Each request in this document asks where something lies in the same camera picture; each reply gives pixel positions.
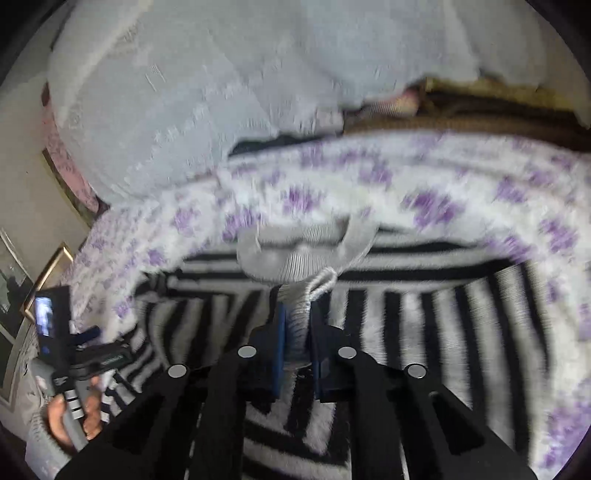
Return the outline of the person's left hand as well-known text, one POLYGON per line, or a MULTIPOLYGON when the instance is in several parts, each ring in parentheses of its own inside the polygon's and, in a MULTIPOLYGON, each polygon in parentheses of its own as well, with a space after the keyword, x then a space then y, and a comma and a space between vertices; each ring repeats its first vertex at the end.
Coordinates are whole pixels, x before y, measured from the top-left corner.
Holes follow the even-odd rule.
MULTIPOLYGON (((87 398, 84 403, 85 418, 82 430, 87 441, 93 440, 102 431, 101 420, 101 380, 98 376, 90 380, 87 398)), ((62 395, 56 395, 47 405, 47 422, 49 431, 57 443, 64 449, 77 451, 64 424, 67 413, 66 400, 62 395)))

